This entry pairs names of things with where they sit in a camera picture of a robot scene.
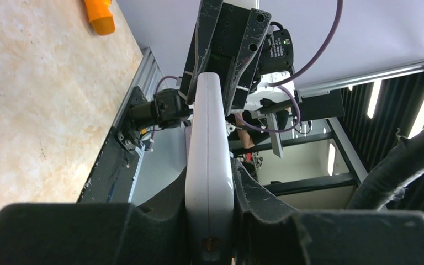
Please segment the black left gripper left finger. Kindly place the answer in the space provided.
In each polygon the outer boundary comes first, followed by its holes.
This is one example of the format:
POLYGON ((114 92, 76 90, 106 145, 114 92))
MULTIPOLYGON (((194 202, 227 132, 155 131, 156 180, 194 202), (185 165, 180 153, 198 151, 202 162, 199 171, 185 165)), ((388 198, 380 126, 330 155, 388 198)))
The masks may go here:
POLYGON ((0 264, 190 264, 186 174, 140 206, 11 204, 0 211, 0 264))

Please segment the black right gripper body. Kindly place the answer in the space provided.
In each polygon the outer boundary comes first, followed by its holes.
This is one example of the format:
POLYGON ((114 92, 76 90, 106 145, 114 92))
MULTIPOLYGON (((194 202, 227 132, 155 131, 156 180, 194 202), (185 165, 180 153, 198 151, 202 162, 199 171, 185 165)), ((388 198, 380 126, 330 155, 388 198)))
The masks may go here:
MULTIPOLYGON (((228 75, 232 69, 232 63, 240 48, 242 34, 251 9, 226 2, 222 5, 211 42, 211 54, 206 67, 207 72, 213 72, 219 75, 222 89, 226 86, 228 75)), ((258 62, 253 83, 258 80, 258 62)))

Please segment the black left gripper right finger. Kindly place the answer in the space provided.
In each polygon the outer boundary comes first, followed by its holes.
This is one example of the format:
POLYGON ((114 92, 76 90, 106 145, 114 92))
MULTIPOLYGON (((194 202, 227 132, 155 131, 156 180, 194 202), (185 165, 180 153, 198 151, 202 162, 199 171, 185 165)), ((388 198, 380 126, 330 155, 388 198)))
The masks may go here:
POLYGON ((231 169, 237 264, 424 264, 422 212, 298 210, 231 169))

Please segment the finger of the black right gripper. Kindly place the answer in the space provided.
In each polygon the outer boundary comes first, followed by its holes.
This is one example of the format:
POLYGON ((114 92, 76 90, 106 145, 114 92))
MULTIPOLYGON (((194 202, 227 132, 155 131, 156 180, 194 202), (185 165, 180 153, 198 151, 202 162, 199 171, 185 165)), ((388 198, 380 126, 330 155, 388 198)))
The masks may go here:
POLYGON ((257 62, 266 38, 271 15, 252 8, 242 34, 237 56, 224 88, 223 104, 225 114, 242 110, 255 78, 257 62))
POLYGON ((211 54, 211 42, 223 5, 222 0, 201 1, 193 37, 180 85, 180 95, 187 104, 193 104, 198 76, 205 72, 211 54))

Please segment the white remote control with buttons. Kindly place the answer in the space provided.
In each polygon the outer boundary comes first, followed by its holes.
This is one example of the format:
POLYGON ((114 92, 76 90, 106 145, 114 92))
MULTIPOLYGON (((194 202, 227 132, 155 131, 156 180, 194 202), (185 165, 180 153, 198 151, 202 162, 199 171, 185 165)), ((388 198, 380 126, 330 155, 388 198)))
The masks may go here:
POLYGON ((234 183, 219 75, 198 76, 185 180, 193 264, 231 264, 234 183))

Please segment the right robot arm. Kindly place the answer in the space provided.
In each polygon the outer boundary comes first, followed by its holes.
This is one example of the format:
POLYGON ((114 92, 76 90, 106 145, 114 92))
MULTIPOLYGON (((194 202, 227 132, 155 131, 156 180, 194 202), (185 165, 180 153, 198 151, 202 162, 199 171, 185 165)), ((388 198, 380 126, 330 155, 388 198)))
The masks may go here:
POLYGON ((192 116, 192 143, 227 147, 225 120, 244 110, 263 75, 293 70, 289 32, 268 12, 224 1, 200 1, 178 89, 148 102, 136 98, 118 131, 127 149, 141 130, 175 128, 192 116))

